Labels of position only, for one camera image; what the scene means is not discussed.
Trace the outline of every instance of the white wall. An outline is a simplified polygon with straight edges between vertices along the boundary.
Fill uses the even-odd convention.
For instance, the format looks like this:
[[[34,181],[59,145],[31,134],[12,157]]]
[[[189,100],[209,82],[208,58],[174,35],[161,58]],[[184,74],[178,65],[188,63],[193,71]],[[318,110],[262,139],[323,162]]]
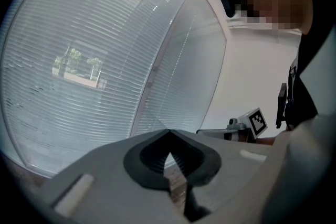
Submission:
[[[277,101],[281,83],[297,54],[298,40],[292,46],[277,43],[272,36],[241,31],[232,34],[226,45],[222,71],[202,129],[224,129],[236,118],[260,107],[268,129],[260,137],[276,136]]]

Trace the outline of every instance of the black shirt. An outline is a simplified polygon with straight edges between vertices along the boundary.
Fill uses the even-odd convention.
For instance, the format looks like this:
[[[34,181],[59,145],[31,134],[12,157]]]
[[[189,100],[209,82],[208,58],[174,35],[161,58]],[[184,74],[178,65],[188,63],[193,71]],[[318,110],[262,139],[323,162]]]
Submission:
[[[313,21],[311,28],[307,35],[302,35],[297,61],[293,62],[289,70],[288,99],[292,99],[293,103],[288,123],[294,126],[317,114],[315,105],[299,76],[321,48],[332,27],[332,15],[328,9],[329,1],[312,0],[312,2]]]

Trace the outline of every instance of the person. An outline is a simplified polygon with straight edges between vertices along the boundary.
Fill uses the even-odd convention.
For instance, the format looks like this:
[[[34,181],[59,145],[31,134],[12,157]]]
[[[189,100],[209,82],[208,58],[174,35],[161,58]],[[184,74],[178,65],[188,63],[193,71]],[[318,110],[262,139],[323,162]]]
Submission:
[[[317,114],[316,107],[300,74],[323,45],[332,27],[332,15],[326,16],[326,0],[234,0],[242,16],[265,18],[275,29],[299,29],[301,42],[289,70],[288,105],[285,110],[287,130]],[[272,144],[275,138],[257,139]]]

